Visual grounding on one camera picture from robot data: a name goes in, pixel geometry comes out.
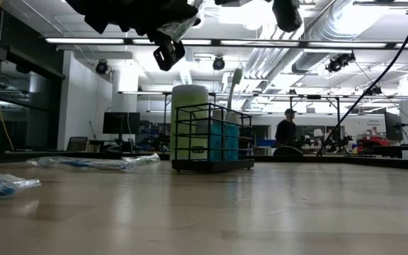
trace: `ceiling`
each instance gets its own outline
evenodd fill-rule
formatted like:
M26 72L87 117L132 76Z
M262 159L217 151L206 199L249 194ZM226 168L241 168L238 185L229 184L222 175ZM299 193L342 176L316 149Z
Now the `ceiling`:
M350 0L336 0L338 2L350 1ZM250 6L246 8L246 15L234 15L231 18L226 18L229 15L228 9L214 5L212 0L205 1L205 8L203 12L204 17L203 25L200 28L190 29L185 38L215 38L215 39L259 39L265 38L267 29L271 29L272 25L265 25L265 22L271 20L271 7L262 0L253 0L258 2L259 8ZM304 17L305 25L315 17L330 0L315 0L315 7L311 9L301 10L301 14ZM116 37L116 38L136 38L136 33L130 31L129 33L121 33L119 27L114 25L108 26L103 35L99 35L94 32L84 22L84 17L75 13L74 10L62 0L10 0L4 1L3 7L27 23L39 33L49 37ZM371 7L359 8L359 13L352 13L352 16L358 16L362 21L365 17L372 14ZM407 8L384 8L382 15L378 20L374 21L368 26L368 28L358 36L355 40L375 40L375 41L387 41L387 40L404 40L408 33L408 15L406 15ZM262 24L243 24L246 23L247 17L251 17L251 20L262 19L265 26ZM348 26L360 26L360 24L348 24ZM279 35L279 38L274 39L287 39L290 36L300 37L301 34L285 34ZM255 56L253 49L251 48L235 48L235 47L187 47L187 55L178 63L171 71L160 71L157 63L152 56L153 47L140 47L140 46L81 46L73 47L76 51L76 55L80 56L80 53L91 52L131 52L135 56L135 59L141 67L140 72L140 86L142 88L155 85L156 88L159 84L165 86L171 86L176 84L177 80L181 79L181 73L185 70L190 72L193 80L196 81L218 81L222 82L222 78L226 72L232 72L236 67L246 67L247 63L253 60ZM357 86L366 84L369 80L366 77L368 75L371 79L377 78L381 72L386 68L386 65L396 54L395 51L385 50L355 50L356 61L365 74L354 64L350 64L347 68L341 72L332 74L330 77L325 74L322 69L324 64L317 64L313 66L307 75L288 75L282 74L283 79L273 79L271 75L267 82L263 84L261 81L251 82L249 85L245 83L238 89L240 91L247 91L247 89L262 89L266 90L265 84L268 84L268 88L273 89L273 93L282 93L290 89L296 88L300 90L300 93L304 94L341 94L341 93L355 93L353 90ZM214 71L212 63L215 55L222 55L226 61L227 69L223 71ZM269 53L265 53L263 58L259 58L259 68L263 65L267 65ZM95 63L97 59L89 59L88 62ZM275 65L278 66L283 61L283 58L276 59ZM123 59L110 60L110 63L116 67L124 65ZM382 89L386 94L397 93L398 79L407 75L408 72L408 51L404 51L401 57L397 61L397 65L393 67L396 71L390 72L382 81Z

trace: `white container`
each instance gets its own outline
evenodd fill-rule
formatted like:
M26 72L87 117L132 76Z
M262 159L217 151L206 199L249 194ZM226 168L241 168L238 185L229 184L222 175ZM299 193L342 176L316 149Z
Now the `white container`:
M192 106L201 103L208 103L209 92L204 86L199 85L180 85L175 86L172 91L171 98L171 156L170 160L176 158L176 120L188 120L190 119L190 114L184 111L179 111L178 116L176 116L176 108L181 106ZM203 110L194 113L192 118L207 118L208 110ZM191 126L191 133L197 133L197 128L199 126L207 126L207 121L204 122L192 122L198 126ZM178 124L179 134L190 134L190 125ZM207 148L208 139L207 136L196 137L191 139L191 146L195 148ZM188 138L187 137L177 137L177 147L178 148L188 148ZM177 159L188 159L188 151L180 150L177 152ZM207 159L207 151L191 152L191 159Z

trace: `white ceiling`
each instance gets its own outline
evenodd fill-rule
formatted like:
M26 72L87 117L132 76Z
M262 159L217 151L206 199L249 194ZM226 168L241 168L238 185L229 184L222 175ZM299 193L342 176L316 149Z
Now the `white ceiling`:
M219 9L212 4L213 0L206 1L206 6L210 12ZM317 15L330 0L316 0L314 10L306 12L305 23L309 22L313 16ZM74 10L61 0L10 0L4 1L3 7L17 16L23 22L27 23L44 36L77 36L93 37L100 36L94 32L84 22L84 17L75 13ZM372 27L357 37L357 40L404 40L408 33L408 16L405 15L406 9L390 10ZM204 24L199 29L190 29L186 38L260 38L262 29L248 30L242 24L221 24L218 18L207 15L204 18ZM114 25L108 26L103 37L137 37L136 33L121 33L120 29ZM93 46L81 47L84 52L132 52L140 66L145 71L140 77L140 85L146 84L173 84L174 80L180 79L180 66L174 67L170 72L160 71L152 56L153 47L135 47L135 46ZM193 55L196 53L209 54L211 56L223 55L227 61L227 68L233 69L239 65L245 65L249 60L252 49L249 48L230 48L230 47L190 47L187 48L188 60L193 61ZM395 55L395 51L384 50L356 50L354 52L357 62L371 77L377 76L385 68L384 63L388 63ZM212 70L212 60L202 59L199 64L185 63L191 68L193 79L221 81L225 72L214 72ZM408 65L408 51L403 52L397 61L400 64ZM390 72L384 79L385 88L395 89L397 78L404 75L403 72ZM360 72L357 66L351 65L340 74L336 74L330 79L323 76L305 76L300 80L303 83L302 89L322 88L325 92L328 88L333 90L337 88L353 88L366 83L368 80Z

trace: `ductwork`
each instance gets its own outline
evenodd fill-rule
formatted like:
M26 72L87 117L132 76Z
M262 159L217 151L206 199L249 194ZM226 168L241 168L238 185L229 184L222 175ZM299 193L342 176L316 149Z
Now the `ductwork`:
M384 13L383 7L354 6L354 1L336 0L333 6L304 34L304 39L353 40L371 27ZM273 81L281 72L304 74L328 56L328 53L289 50L268 79Z

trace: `computer monitor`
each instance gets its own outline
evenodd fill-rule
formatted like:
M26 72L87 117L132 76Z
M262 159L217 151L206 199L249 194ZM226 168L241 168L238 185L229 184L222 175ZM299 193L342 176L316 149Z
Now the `computer monitor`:
M385 111L385 127L387 129L387 139L391 141L402 141L401 117Z
M139 134L140 113L105 113L103 119L103 133L125 135Z

